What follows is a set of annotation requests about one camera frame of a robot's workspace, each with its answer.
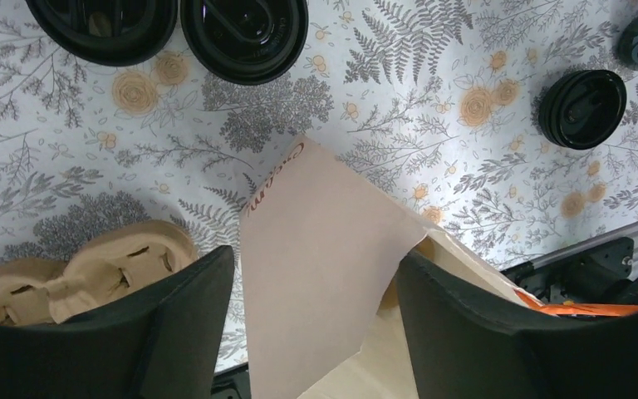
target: orange ribbon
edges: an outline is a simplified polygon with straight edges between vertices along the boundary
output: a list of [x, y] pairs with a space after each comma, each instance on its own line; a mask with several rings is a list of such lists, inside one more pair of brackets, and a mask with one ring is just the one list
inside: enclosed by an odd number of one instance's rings
[[623, 317], [638, 312], [638, 305], [608, 305], [590, 303], [564, 303], [556, 305], [544, 305], [529, 295], [515, 289], [517, 296], [531, 309], [550, 314], [552, 316], [579, 315], [579, 316], [603, 316]]

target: floral tablecloth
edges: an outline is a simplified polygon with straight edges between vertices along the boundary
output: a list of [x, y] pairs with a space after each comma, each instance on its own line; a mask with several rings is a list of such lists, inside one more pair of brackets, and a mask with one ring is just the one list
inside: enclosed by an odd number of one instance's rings
[[[181, 28], [138, 66], [97, 66], [0, 0], [0, 263], [68, 259], [145, 219], [202, 252], [306, 132], [499, 268], [638, 220], [638, 72], [612, 47], [637, 1], [316, 0], [297, 64], [264, 86], [207, 73]], [[626, 81], [617, 132], [564, 150], [534, 126], [566, 71]], [[246, 360], [237, 278], [217, 369]]]

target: kraft paper bag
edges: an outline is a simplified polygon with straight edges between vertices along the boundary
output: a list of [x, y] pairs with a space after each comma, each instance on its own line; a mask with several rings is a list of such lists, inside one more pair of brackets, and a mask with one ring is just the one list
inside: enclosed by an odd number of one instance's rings
[[458, 240], [299, 136], [241, 215], [253, 399], [416, 399], [391, 284], [415, 246], [526, 306]]

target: floral pattern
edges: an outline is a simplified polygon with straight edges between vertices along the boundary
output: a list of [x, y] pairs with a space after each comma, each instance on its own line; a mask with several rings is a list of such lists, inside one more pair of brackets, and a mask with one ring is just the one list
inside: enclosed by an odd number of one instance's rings
[[[176, 29], [129, 67], [58, 47], [22, 2], [0, 2], [0, 263], [68, 259], [145, 219], [201, 253], [238, 250], [238, 214], [293, 136], [308, 134], [498, 268], [638, 220], [638, 72], [613, 48], [626, 0], [308, 2], [297, 64], [237, 86], [205, 71]], [[581, 69], [623, 78], [602, 145], [537, 127], [546, 89]], [[217, 369], [247, 360], [241, 273]]]

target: table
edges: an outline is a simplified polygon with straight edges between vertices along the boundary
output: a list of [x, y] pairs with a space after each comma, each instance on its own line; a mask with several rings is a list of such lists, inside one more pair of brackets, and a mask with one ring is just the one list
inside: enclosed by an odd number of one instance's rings
[[[637, 1], [316, 0], [304, 53], [265, 86], [220, 81], [181, 28], [128, 68], [55, 46], [0, 0], [0, 263], [68, 259], [145, 219], [202, 252], [238, 247], [238, 211], [298, 132], [499, 268], [638, 220], [638, 72], [612, 46]], [[533, 125], [566, 71], [626, 82], [617, 132], [564, 150]], [[218, 358], [246, 361], [236, 279]]]

